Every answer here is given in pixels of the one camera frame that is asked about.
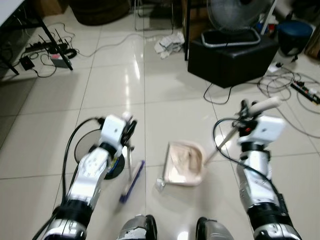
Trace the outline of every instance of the cardboard box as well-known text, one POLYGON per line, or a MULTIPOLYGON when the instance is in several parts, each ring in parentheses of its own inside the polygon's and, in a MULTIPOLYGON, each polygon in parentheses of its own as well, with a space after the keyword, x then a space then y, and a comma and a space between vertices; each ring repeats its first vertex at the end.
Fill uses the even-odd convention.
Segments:
MULTIPOLYGON (((203 4, 201 0, 192 0, 191 5, 203 4)), ((182 32, 186 36, 186 22, 187 22, 187 0, 181 0, 182 6, 182 32)), ((189 42, 201 36, 201 33, 212 29, 213 26, 208 17, 207 7, 192 8, 190 11, 190 25, 189 25, 189 42)))
POLYGON ((33 0, 33 6, 41 17, 63 14, 68 0, 33 0))

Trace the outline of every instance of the silver robot arm segment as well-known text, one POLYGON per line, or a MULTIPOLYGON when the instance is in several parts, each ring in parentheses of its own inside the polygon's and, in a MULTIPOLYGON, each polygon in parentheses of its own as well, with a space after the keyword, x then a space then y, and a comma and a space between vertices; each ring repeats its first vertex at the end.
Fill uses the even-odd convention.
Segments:
MULTIPOLYGON (((262 111, 256 105, 248 108, 248 112, 258 115, 251 115, 253 118, 245 122, 249 124, 244 124, 238 129, 240 137, 237 143, 242 151, 239 161, 262 173, 271 181, 271 153, 265 148, 277 140, 285 127, 285 122, 281 118, 260 115, 262 111)), ((276 194, 271 183, 241 165, 237 166, 237 174, 240 179, 240 199, 250 218, 254 239, 302 240, 293 227, 282 195, 276 194)))
POLYGON ((43 240, 86 239, 101 183, 112 168, 111 161, 122 154, 123 146, 130 138, 126 131, 131 119, 128 114, 122 118, 113 115, 105 118, 99 147, 81 159, 77 176, 66 195, 66 203, 60 206, 55 219, 42 237, 43 240))

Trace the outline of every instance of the fan base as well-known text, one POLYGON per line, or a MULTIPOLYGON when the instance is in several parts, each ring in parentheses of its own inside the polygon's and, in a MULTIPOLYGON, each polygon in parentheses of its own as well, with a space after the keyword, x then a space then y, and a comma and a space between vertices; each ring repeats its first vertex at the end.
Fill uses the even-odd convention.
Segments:
POLYGON ((257 45, 261 41, 260 35, 253 28, 230 33, 219 30, 209 30, 203 32, 201 38, 203 45, 207 48, 250 46, 257 45))

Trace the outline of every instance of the wall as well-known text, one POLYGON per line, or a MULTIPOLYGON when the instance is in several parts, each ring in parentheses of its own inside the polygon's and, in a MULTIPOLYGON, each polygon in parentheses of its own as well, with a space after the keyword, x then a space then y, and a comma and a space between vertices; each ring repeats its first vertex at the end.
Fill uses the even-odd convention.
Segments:
POLYGON ((278 0, 276 4, 276 11, 282 16, 286 17, 292 10, 291 8, 291 2, 293 0, 278 0))

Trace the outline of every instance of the chair leg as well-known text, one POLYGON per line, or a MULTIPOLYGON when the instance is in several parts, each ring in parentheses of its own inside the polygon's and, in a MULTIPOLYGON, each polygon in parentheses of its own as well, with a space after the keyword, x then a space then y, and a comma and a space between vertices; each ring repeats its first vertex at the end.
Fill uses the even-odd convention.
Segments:
MULTIPOLYGON (((165 28, 165 27, 148 27, 148 28, 145 28, 144 27, 144 22, 143 22, 143 28, 140 28, 138 29, 137 28, 137 22, 136 22, 136 10, 137 10, 137 14, 138 16, 141 18, 141 16, 139 15, 139 2, 141 0, 134 0, 134 29, 137 31, 137 32, 141 32, 141 31, 153 31, 153 30, 168 30, 168 28, 165 28)), ((174 28, 175 28, 175 23, 174 23, 174 2, 171 1, 171 34, 174 33, 174 28)))

